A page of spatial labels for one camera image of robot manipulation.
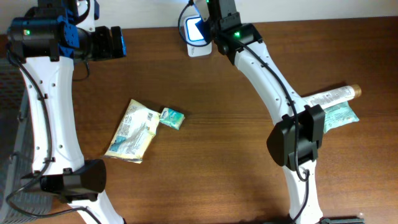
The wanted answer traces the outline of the yellow white wipes packet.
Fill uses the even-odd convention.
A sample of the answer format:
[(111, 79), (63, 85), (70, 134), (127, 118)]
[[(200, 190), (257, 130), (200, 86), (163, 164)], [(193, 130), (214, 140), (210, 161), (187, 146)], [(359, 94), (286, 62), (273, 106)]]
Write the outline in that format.
[(158, 112), (131, 100), (104, 157), (142, 163), (156, 135), (159, 116)]

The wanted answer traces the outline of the small teal tissue pack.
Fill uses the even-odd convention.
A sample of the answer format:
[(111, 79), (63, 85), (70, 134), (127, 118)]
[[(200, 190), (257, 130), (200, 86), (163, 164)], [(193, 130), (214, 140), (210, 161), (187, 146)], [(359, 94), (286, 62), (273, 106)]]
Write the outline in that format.
[(160, 122), (166, 126), (179, 130), (185, 115), (170, 108), (164, 108), (160, 114)]

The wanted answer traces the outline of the white tube with gold cap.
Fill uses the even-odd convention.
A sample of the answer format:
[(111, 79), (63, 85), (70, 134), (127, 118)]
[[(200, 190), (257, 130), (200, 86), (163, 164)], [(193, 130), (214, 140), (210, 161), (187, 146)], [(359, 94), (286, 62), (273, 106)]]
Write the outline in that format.
[(303, 97), (309, 106), (320, 105), (323, 109), (360, 97), (362, 89), (359, 85), (347, 85), (333, 90)]

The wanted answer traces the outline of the teal snack bar packet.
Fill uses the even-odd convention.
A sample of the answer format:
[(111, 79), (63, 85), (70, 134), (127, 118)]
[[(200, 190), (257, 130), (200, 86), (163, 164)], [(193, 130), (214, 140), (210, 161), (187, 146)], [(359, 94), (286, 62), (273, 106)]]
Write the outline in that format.
[(329, 130), (339, 128), (341, 126), (355, 123), (359, 118), (349, 106), (348, 102), (343, 102), (329, 108), (324, 109), (325, 125), (323, 133), (326, 134)]

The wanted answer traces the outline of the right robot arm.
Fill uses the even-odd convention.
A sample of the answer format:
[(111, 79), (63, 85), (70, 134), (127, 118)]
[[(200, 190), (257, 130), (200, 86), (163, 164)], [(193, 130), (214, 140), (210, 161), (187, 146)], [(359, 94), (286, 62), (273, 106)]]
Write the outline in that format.
[(323, 216), (315, 181), (322, 146), (325, 112), (310, 106), (288, 83), (272, 61), (253, 24), (244, 24), (234, 1), (194, 1), (198, 25), (206, 41), (250, 81), (265, 104), (273, 129), (267, 138), (271, 158), (285, 175), (292, 223), (318, 223)]

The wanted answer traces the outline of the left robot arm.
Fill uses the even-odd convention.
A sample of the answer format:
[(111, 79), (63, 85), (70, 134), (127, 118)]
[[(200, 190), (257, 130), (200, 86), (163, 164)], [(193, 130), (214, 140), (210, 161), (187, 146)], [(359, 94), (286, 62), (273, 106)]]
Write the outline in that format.
[(73, 112), (75, 65), (126, 55), (121, 28), (96, 26), (99, 16), (96, 0), (39, 1), (7, 30), (7, 57), (27, 88), (35, 152), (31, 172), (6, 202), (25, 216), (40, 218), (16, 196), (38, 193), (58, 198), (87, 223), (124, 222), (105, 191), (104, 161), (82, 154)]

